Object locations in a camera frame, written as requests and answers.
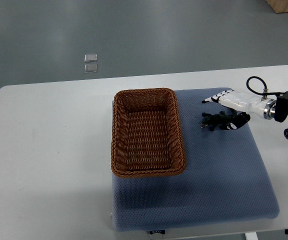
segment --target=gray padded mat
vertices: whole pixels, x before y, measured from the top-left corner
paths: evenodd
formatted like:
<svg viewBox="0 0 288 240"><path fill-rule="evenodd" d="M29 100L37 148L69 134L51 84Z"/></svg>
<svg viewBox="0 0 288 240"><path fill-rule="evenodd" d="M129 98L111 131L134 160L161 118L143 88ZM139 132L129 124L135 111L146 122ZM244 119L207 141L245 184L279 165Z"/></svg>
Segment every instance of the gray padded mat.
<svg viewBox="0 0 288 240"><path fill-rule="evenodd" d="M115 230L164 230L278 216L278 202L249 126L217 127L213 132L200 128L203 112L229 111L201 101L227 89L175 91L187 167L170 177L112 175Z"/></svg>

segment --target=brown woven basket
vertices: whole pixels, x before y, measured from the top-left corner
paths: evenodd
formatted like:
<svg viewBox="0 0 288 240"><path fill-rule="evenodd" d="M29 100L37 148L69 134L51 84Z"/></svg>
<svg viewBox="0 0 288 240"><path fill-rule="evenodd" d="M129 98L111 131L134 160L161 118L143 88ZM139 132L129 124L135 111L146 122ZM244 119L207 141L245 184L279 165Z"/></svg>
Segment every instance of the brown woven basket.
<svg viewBox="0 0 288 240"><path fill-rule="evenodd" d="M177 175L186 167L178 103L169 88L118 92L111 169L122 178Z"/></svg>

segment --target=black cable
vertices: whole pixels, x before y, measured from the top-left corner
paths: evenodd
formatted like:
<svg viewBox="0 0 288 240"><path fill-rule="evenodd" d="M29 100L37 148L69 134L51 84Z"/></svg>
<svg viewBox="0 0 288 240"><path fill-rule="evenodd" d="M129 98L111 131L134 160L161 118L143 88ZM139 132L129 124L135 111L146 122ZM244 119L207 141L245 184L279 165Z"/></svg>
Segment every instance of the black cable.
<svg viewBox="0 0 288 240"><path fill-rule="evenodd" d="M264 91L268 91L268 89L267 89L267 84L265 83L265 81L264 81L262 78L260 78L260 77L258 77L258 76L251 76L250 78L248 78L248 80L247 80L247 82L246 82L246 86L247 86L248 90L251 91L251 92L254 93L254 94L257 94L257 95L260 95L260 96L268 96L268 95L276 95L276 96L279 96L279 95L285 94L285 92L280 92L280 91L279 91L279 92L263 92L263 93L257 92L257 91L253 90L253 89L249 86L249 81L250 81L251 79L258 79L259 81L261 81L261 82L264 84Z"/></svg>

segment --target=white table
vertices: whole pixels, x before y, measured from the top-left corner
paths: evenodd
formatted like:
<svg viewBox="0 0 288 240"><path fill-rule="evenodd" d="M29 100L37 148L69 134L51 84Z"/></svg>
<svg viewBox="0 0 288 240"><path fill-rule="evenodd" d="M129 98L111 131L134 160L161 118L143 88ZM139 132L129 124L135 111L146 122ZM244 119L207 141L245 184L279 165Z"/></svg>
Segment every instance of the white table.
<svg viewBox="0 0 288 240"><path fill-rule="evenodd" d="M125 89L230 87L250 76L288 91L288 66L5 86L0 90L0 240L145 240L111 224L111 103ZM261 91L255 80L253 88ZM276 219L167 229L164 238L288 229L288 140L279 123L249 123L279 205Z"/></svg>

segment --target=dark green toy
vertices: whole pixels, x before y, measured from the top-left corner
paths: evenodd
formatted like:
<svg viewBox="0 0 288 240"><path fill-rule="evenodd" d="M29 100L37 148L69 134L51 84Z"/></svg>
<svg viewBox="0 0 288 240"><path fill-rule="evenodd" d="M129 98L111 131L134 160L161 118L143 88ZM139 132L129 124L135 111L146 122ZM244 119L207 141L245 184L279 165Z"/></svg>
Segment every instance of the dark green toy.
<svg viewBox="0 0 288 240"><path fill-rule="evenodd" d="M200 127L203 129L207 127L208 125L211 125L209 127L210 131L213 131L215 127L218 125L220 129L225 129L227 127L227 124L229 124L236 116L237 111L230 108L232 114L226 114L225 111L220 111L219 114L210 114L210 113L202 113L202 117L204 119L202 120L202 124Z"/></svg>

